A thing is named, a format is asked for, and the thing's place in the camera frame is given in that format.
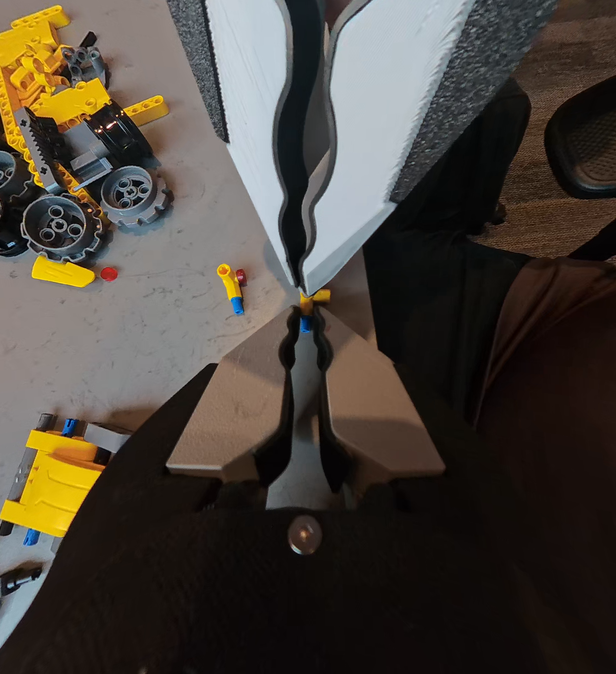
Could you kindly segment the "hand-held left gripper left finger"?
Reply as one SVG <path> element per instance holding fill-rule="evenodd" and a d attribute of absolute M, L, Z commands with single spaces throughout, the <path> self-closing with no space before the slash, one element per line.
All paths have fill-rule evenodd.
<path fill-rule="evenodd" d="M 220 360 L 166 463 L 172 474 L 268 487 L 284 472 L 299 316 L 284 309 Z"/>

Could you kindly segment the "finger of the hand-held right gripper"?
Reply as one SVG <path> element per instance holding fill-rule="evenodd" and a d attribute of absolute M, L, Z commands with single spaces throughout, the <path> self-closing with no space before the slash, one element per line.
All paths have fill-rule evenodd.
<path fill-rule="evenodd" d="M 474 1 L 351 1 L 329 38 L 329 151 L 303 201 L 300 287 L 325 286 L 395 210 L 392 191 Z"/>
<path fill-rule="evenodd" d="M 324 1 L 206 1 L 228 151 L 289 282 L 309 245 L 304 133 Z"/>

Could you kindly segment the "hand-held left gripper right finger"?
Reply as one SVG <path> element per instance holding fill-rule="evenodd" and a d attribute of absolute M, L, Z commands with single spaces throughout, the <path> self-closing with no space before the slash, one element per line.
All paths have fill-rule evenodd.
<path fill-rule="evenodd" d="M 325 309 L 314 313 L 319 450 L 333 493 L 445 472 L 393 362 Z"/>

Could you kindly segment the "yellow connector with blue pin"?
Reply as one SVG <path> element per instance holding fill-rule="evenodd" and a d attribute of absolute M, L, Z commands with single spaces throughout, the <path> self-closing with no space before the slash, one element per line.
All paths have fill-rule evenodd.
<path fill-rule="evenodd" d="M 218 277 L 224 284 L 228 300 L 230 301 L 234 314 L 241 316 L 245 313 L 244 298 L 242 286 L 236 280 L 236 270 L 228 264 L 220 264 L 217 268 Z"/>

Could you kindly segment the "yellow angle connector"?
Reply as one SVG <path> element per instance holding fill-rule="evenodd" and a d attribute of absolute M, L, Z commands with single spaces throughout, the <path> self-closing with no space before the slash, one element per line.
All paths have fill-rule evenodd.
<path fill-rule="evenodd" d="M 302 316 L 312 316 L 315 305 L 328 305 L 331 301 L 331 291 L 320 289 L 313 295 L 306 296 L 300 293 L 300 311 Z"/>

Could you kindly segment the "grey desk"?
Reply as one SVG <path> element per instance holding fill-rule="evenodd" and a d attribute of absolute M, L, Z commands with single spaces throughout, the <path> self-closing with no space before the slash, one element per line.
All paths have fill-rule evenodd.
<path fill-rule="evenodd" d="M 297 297 L 211 126 L 167 3 L 0 1 L 0 32 L 53 5 L 70 18 L 63 42 L 96 34 L 114 100 L 164 97 L 170 113 L 142 131 L 174 202 L 147 228 L 110 233 L 94 268 L 118 269 L 114 282 L 74 289 L 33 279 L 31 251 L 0 257 L 0 510 L 41 413 L 133 431 Z M 241 316 L 220 264 L 245 270 Z M 25 547 L 24 536 L 0 536 L 0 574 L 49 570 L 52 537 Z"/>

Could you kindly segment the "black backpack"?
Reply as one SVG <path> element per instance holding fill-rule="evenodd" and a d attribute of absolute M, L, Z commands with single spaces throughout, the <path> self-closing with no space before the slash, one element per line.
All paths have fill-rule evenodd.
<path fill-rule="evenodd" d="M 501 224 L 506 174 L 531 115 L 528 94 L 509 77 L 384 227 L 393 231 L 452 231 L 479 235 Z"/>

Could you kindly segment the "person's black trouser legs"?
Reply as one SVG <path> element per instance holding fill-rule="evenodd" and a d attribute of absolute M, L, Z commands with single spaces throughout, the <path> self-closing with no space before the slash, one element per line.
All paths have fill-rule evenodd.
<path fill-rule="evenodd" d="M 506 295 L 531 257 L 380 227 L 363 247 L 379 349 L 472 422 Z"/>

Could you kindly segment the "black office chair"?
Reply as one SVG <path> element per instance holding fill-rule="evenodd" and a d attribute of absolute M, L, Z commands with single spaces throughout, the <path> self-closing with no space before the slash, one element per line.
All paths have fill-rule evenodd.
<path fill-rule="evenodd" d="M 568 99 L 544 133 L 548 164 L 572 198 L 616 199 L 616 75 Z M 605 262 L 616 256 L 616 218 L 569 254 Z"/>

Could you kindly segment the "person's brown shirt torso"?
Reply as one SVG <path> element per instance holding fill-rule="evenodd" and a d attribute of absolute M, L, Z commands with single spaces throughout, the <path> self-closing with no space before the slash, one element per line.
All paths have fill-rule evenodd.
<path fill-rule="evenodd" d="M 487 373 L 476 428 L 535 523 L 585 666 L 616 673 L 616 267 L 523 266 Z"/>

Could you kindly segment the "yellow and grey hood assembly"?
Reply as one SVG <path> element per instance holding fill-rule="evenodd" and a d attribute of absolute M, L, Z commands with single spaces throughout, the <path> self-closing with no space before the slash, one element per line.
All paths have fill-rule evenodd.
<path fill-rule="evenodd" d="M 101 472 L 131 435 L 110 424 L 60 422 L 58 415 L 42 413 L 0 510 L 0 536 L 21 527 L 23 546 L 51 536 L 56 552 Z"/>

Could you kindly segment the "yellow vehicle chassis assembly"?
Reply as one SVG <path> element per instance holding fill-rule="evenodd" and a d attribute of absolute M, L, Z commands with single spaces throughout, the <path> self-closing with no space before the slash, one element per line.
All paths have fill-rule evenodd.
<path fill-rule="evenodd" d="M 0 33 L 0 194 L 41 189 L 93 202 L 93 185 L 122 167 L 147 165 L 139 130 L 169 108 L 154 96 L 123 108 L 108 93 L 109 70 L 89 32 L 79 46 L 57 30 L 59 5 L 26 15 Z"/>

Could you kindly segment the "cluster of grey sprocket wheels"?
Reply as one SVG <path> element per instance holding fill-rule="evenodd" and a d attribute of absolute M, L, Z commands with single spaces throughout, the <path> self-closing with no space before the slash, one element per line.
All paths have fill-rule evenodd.
<path fill-rule="evenodd" d="M 6 205 L 24 209 L 21 233 L 27 250 L 54 262 L 80 264 L 97 256 L 110 226 L 139 228 L 160 220 L 169 209 L 172 194 L 164 179 L 152 171 L 154 164 L 153 153 L 147 165 L 113 171 L 93 185 L 91 204 L 68 192 L 56 195 L 41 189 L 23 198 L 5 201 L 2 194 L 0 198 Z"/>

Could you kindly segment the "yellow curved panel piece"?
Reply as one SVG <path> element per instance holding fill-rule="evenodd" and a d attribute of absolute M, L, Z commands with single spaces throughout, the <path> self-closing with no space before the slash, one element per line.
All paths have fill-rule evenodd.
<path fill-rule="evenodd" d="M 56 262 L 45 256 L 38 256 L 32 266 L 31 276 L 35 280 L 66 285 L 82 289 L 94 282 L 94 271 L 71 262 Z"/>

